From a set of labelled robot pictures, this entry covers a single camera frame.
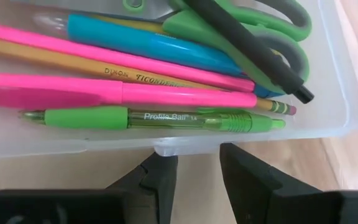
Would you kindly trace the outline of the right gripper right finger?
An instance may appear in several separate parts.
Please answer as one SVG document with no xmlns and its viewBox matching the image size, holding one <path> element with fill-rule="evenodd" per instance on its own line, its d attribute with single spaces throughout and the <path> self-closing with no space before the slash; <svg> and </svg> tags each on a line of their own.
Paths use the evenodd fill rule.
<svg viewBox="0 0 358 224">
<path fill-rule="evenodd" d="M 320 190 L 232 143 L 220 145 L 224 185 L 238 223 L 304 223 L 301 195 Z"/>
</svg>

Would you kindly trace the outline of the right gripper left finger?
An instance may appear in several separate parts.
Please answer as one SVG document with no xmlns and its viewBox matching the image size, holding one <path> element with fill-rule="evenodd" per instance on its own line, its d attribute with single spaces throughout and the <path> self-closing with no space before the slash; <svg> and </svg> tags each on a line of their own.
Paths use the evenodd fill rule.
<svg viewBox="0 0 358 224">
<path fill-rule="evenodd" d="M 177 156 L 153 153 L 106 188 L 121 196 L 125 223 L 170 224 L 177 167 Z"/>
</svg>

